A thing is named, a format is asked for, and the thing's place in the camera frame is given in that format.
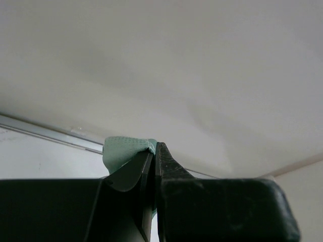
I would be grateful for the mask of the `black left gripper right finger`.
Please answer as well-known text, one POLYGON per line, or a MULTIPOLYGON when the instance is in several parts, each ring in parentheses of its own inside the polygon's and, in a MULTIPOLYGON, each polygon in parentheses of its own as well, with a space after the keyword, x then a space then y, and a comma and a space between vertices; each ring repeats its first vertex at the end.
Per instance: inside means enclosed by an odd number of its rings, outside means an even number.
POLYGON ((156 205, 160 241, 202 241, 202 183, 158 143, 156 205))

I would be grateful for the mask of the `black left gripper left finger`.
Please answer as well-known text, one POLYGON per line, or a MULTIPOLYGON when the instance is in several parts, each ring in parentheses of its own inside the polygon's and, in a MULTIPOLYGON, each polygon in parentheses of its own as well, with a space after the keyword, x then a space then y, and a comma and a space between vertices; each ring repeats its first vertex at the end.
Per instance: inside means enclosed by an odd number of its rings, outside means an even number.
POLYGON ((153 154, 137 153, 104 179, 101 241, 150 241, 153 207, 153 154))

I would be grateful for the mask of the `green satin tablecloth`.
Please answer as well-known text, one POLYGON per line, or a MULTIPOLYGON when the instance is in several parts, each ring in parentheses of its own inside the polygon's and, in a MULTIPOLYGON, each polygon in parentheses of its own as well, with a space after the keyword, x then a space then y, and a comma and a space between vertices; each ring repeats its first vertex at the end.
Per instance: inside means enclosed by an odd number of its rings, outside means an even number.
POLYGON ((102 147, 102 160, 109 174, 113 174, 137 153, 148 150, 156 153, 157 141, 155 139, 141 139, 124 136, 107 137, 102 147))

